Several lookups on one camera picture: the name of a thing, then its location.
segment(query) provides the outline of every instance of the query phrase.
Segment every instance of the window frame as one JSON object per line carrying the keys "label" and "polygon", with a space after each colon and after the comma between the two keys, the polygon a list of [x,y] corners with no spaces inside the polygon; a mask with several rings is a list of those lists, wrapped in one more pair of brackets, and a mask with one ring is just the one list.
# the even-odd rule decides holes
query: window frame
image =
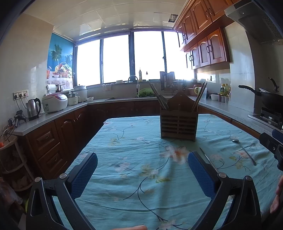
{"label": "window frame", "polygon": [[90,37],[81,41],[78,41],[75,43],[75,48],[74,48],[74,60],[73,60],[73,69],[74,69],[74,77],[73,77],[73,84],[74,86],[77,86],[77,76],[76,76],[76,71],[77,71],[77,55],[78,55],[78,46],[82,45],[84,43],[88,43],[94,40],[100,40],[100,84],[96,85],[91,85],[87,86],[88,88],[91,87],[96,87],[96,86],[101,86],[103,84],[110,84],[114,82],[107,82],[103,83],[103,46],[104,46],[104,38],[107,37],[115,37],[115,36],[120,36],[120,35],[128,35],[129,39],[129,68],[130,68],[130,75],[136,75],[135,73],[135,48],[134,48],[134,32],[136,31],[160,31],[161,36],[162,36],[162,43],[163,43],[163,59],[164,59],[164,69],[165,72],[167,73],[167,59],[166,59],[166,47],[165,47],[165,39],[164,39],[164,31],[170,31],[170,32],[175,32],[173,29],[133,29],[129,31],[120,31],[116,33],[110,33],[108,36],[105,34],[103,35],[98,35],[95,37]]}

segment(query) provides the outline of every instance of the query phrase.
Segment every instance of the range hood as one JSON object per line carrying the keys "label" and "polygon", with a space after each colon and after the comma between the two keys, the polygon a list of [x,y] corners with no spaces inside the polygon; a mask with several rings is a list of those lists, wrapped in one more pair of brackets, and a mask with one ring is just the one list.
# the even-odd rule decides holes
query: range hood
{"label": "range hood", "polygon": [[225,10],[260,43],[282,43],[283,37],[266,13],[250,0],[241,0]]}

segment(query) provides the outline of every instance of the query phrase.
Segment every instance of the floral tablecloth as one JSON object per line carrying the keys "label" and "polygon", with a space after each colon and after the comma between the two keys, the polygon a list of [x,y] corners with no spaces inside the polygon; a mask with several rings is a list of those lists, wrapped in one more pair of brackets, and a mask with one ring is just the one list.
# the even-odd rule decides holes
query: floral tablecloth
{"label": "floral tablecloth", "polygon": [[[160,138],[160,117],[108,119],[69,167],[69,172],[89,152],[98,166],[82,196],[80,209],[96,229],[110,230],[145,224],[149,230],[190,229],[210,202],[187,163],[190,151],[201,147],[218,171],[231,178],[250,175],[261,211],[269,209],[281,171],[273,154],[257,139],[209,114],[200,114],[196,141]],[[239,139],[241,147],[232,142]],[[69,223],[54,198],[66,227]],[[228,199],[216,228],[220,227],[232,199]]]}

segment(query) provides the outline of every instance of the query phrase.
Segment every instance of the green vegetables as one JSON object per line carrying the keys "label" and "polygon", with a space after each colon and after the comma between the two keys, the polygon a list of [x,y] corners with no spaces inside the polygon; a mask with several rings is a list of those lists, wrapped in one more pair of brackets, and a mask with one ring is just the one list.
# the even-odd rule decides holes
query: green vegetables
{"label": "green vegetables", "polygon": [[143,92],[139,97],[155,97],[155,94],[153,92]]}

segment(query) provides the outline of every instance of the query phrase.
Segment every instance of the screw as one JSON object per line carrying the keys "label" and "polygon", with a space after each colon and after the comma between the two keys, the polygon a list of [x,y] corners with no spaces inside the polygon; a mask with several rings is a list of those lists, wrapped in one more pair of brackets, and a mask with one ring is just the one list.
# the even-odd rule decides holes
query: screw
{"label": "screw", "polygon": [[250,176],[246,176],[246,180],[252,181],[252,178]]}
{"label": "screw", "polygon": [[226,174],[225,173],[223,173],[223,172],[221,172],[221,173],[219,173],[219,176],[221,177],[221,178],[226,178]]}
{"label": "screw", "polygon": [[65,179],[67,177],[67,174],[66,173],[62,173],[60,174],[59,178],[60,179]]}
{"label": "screw", "polygon": [[35,178],[35,182],[40,182],[40,180],[41,180],[40,177]]}

